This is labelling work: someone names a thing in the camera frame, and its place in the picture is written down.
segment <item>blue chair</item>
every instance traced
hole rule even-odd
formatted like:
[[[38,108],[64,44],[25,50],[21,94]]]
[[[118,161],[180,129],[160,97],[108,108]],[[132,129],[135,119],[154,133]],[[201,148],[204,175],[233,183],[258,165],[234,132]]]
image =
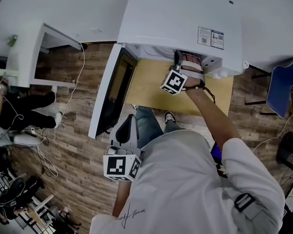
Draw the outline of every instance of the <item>blue chair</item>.
[[[279,115],[284,118],[288,111],[293,87],[293,59],[273,68],[271,73],[253,76],[252,79],[271,76],[266,100],[245,103],[245,105],[267,104],[275,113],[260,113],[261,115]]]

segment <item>strap buckle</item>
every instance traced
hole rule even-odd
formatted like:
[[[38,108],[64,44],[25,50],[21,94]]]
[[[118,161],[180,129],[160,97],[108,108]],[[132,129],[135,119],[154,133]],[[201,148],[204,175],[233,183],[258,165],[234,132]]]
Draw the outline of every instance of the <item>strap buckle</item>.
[[[239,212],[242,212],[253,202],[255,202],[255,198],[251,194],[243,193],[236,198],[234,206]]]

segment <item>cable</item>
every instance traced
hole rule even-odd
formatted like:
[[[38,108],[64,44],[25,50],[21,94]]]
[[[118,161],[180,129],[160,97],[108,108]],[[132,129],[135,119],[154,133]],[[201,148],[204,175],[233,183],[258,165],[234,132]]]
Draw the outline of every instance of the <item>cable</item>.
[[[15,108],[13,107],[13,105],[11,104],[11,102],[3,95],[3,94],[0,94],[3,96],[3,98],[5,98],[5,100],[11,105],[11,107],[13,108],[13,110],[15,111],[16,115],[15,117],[13,118],[13,121],[12,121],[12,124],[11,126],[5,131],[5,133],[0,137],[0,139],[3,138],[3,136],[5,136],[7,134],[7,132],[10,130],[10,128],[13,126],[14,124],[14,121],[16,119],[16,117],[18,116],[20,120],[23,120],[24,119],[24,115],[19,115],[18,112],[16,112]]]
[[[156,47],[156,46],[153,46],[153,50],[158,53],[159,55],[167,58],[167,59],[174,59],[174,56],[175,56],[175,51],[172,50],[172,49],[169,49],[173,52],[170,52],[170,51],[167,51],[167,48],[164,48],[164,47]]]
[[[84,55],[84,47],[83,47],[83,45],[82,45],[81,43],[79,43],[79,44],[80,44],[81,47],[82,47],[83,55]],[[64,112],[63,112],[62,117],[61,117],[61,121],[62,121],[62,118],[63,118],[65,112],[66,112],[67,106],[68,106],[68,104],[70,103],[70,101],[71,101],[71,99],[72,99],[72,97],[73,97],[73,93],[75,92],[75,90],[76,90],[76,88],[77,88],[78,81],[79,81],[79,77],[80,77],[80,75],[82,74],[82,71],[83,71],[83,69],[84,69],[84,65],[85,65],[85,63],[86,63],[86,59],[85,59],[85,57],[84,57],[84,64],[83,64],[83,67],[82,67],[82,69],[80,70],[79,75],[78,75],[78,77],[77,77],[77,80],[76,80],[76,86],[75,86],[75,88],[74,88],[74,90],[73,90],[73,92],[72,92],[72,94],[71,94],[71,96],[70,96],[70,99],[69,99],[68,103],[67,103],[66,106],[65,106]]]
[[[181,91],[187,91],[187,90],[191,90],[191,89],[203,89],[203,90],[206,90],[209,93],[209,95],[212,97],[214,104],[216,104],[215,95],[213,95],[212,92],[205,86],[202,87],[202,86],[199,85],[199,86],[186,87],[186,88],[183,87],[181,89]]]
[[[23,129],[24,131],[29,131],[29,130],[38,130],[39,129],[39,127],[37,127],[37,128],[33,128],[33,127],[31,127],[31,128],[25,128],[25,129]]]
[[[84,47],[83,47],[83,45],[82,45],[80,42],[79,42],[79,44],[80,44],[81,47],[82,47],[82,50],[83,50],[83,56],[84,56]],[[67,110],[67,106],[69,105],[70,101],[71,101],[72,98],[73,98],[73,94],[74,94],[74,92],[75,92],[75,90],[76,90],[76,88],[77,88],[78,81],[79,81],[79,77],[80,77],[80,75],[82,74],[82,71],[83,71],[83,69],[84,69],[84,65],[85,65],[85,63],[86,63],[86,59],[85,59],[85,56],[84,56],[83,67],[82,67],[82,69],[81,69],[80,72],[79,72],[79,75],[78,75],[77,80],[76,80],[76,86],[75,86],[74,90],[72,91],[72,94],[71,94],[71,96],[70,96],[70,99],[68,100],[68,103],[67,103],[66,106],[65,106],[64,112],[62,113],[61,122],[62,122],[63,116],[64,116],[64,114],[65,114],[65,112],[66,112],[66,110]],[[41,141],[41,143],[43,143],[46,139],[49,139],[49,140],[55,140],[55,129],[54,129],[54,138],[51,139],[51,138],[49,138],[49,137],[46,136],[46,137]]]
[[[145,48],[145,47],[143,47],[143,50],[144,50],[144,52],[146,52],[149,56],[153,56],[153,57],[162,57],[162,56],[159,56],[159,55],[152,55],[152,54],[148,53],[148,52],[146,51],[146,48]]]
[[[42,159],[44,160],[46,168],[48,168],[48,170],[50,171],[50,173],[51,173],[52,175],[54,175],[55,177],[57,177],[59,174],[58,174],[57,169],[56,169],[55,166],[53,165],[53,163],[52,163],[48,158],[46,158],[46,157],[44,157],[44,156],[42,155],[42,152],[41,152],[41,150],[40,150],[40,148],[39,148],[38,146],[36,146],[36,148],[37,148],[37,153],[38,153],[39,157],[42,158]],[[47,161],[52,165],[53,170],[56,172],[56,174],[53,173],[53,172],[51,171],[51,169],[50,169],[50,165],[47,163]]]
[[[288,171],[289,171],[289,167],[288,167],[287,171],[286,171],[286,172],[283,174],[283,176],[281,177],[281,179],[280,179],[280,182],[279,182],[279,185],[281,185],[281,181],[283,180],[283,178],[284,178],[285,174],[287,174],[287,173],[288,173]]]
[[[291,108],[291,113],[293,114],[293,109],[292,109],[292,95],[290,95],[290,108]]]
[[[45,145],[48,146],[48,145],[50,144],[50,141],[49,141],[49,138],[48,138],[46,135],[43,134],[43,132],[44,132],[45,130],[46,130],[46,128],[43,129],[42,133],[38,133],[36,130],[34,130],[34,132],[37,133],[37,134],[39,134],[42,138],[44,137],[44,139],[40,142],[40,144],[41,144],[42,142],[44,142],[45,140],[47,140],[48,143],[47,143],[47,144],[45,143]]]
[[[285,183],[286,183],[286,182],[288,182],[288,181],[289,181],[289,179],[291,179],[291,178],[292,178],[292,176],[288,177],[288,178],[287,178],[287,180],[286,180],[286,181],[284,181],[284,183],[283,183],[283,184],[280,184],[280,186],[284,186],[284,185],[285,185]]]
[[[45,169],[45,167],[46,166],[44,166],[43,164],[42,164],[42,161],[41,161],[41,158],[40,158],[40,155],[39,155],[39,153],[38,153],[38,149],[36,148],[36,151],[37,151],[37,155],[38,155],[38,158],[39,158],[39,161],[40,161],[40,165],[41,165],[41,173],[40,173],[40,175],[39,175],[39,177],[41,177],[45,172],[46,172],[46,169]],[[51,177],[52,176],[52,174],[50,173],[50,174],[48,174],[48,173],[45,173],[48,177]]]
[[[10,145],[11,147],[16,147],[16,148],[20,148],[20,149],[29,149],[29,148],[32,148],[33,146],[29,146],[29,147],[19,147],[19,146],[12,146]]]
[[[272,138],[270,138],[270,139],[267,139],[267,140],[264,140],[263,142],[260,142],[254,149],[253,149],[253,151],[252,152],[254,152],[255,151],[255,149],[257,148],[257,147],[259,147],[261,144],[263,144],[263,143],[265,143],[265,142],[267,142],[267,141],[269,141],[269,140],[272,140],[272,139],[274,139],[274,138],[279,138],[279,136],[283,133],[283,131],[284,131],[284,129],[285,129],[285,127],[287,126],[287,124],[288,124],[288,122],[289,122],[289,120],[291,119],[293,117],[293,114],[288,118],[288,120],[287,120],[287,122],[285,123],[285,125],[284,125],[284,127],[283,127],[283,129],[282,129],[282,131],[278,134],[278,136],[277,137],[272,137]]]

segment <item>sneaker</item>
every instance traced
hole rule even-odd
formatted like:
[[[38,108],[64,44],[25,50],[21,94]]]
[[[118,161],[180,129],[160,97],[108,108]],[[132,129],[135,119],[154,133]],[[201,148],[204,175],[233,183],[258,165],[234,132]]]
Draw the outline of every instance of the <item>sneaker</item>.
[[[164,119],[165,119],[165,124],[167,124],[170,121],[176,123],[175,116],[174,116],[174,114],[171,111],[167,111],[165,113]]]
[[[58,92],[58,87],[57,86],[52,86],[51,91],[54,93],[55,98],[54,98],[54,102],[57,101],[57,92]]]
[[[131,106],[133,107],[134,110],[137,110],[138,109],[138,106],[135,105],[135,104],[131,104]]]
[[[57,112],[55,114],[55,117],[54,117],[54,120],[55,120],[55,127],[54,128],[58,128],[59,127],[59,124],[61,123],[62,121],[62,116],[63,114],[61,112]]]

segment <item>wooden table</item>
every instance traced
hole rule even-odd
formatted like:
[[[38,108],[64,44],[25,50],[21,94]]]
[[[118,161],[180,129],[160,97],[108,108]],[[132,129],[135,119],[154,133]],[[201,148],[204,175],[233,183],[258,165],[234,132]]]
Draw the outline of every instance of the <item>wooden table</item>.
[[[160,89],[172,62],[141,59],[138,62],[126,103],[202,116],[185,92],[172,96]],[[206,87],[216,97],[216,105],[228,115],[233,77],[213,79],[206,77]]]
[[[28,205],[28,215],[39,225],[41,231],[45,230],[44,223],[41,221],[39,215],[31,205]]]

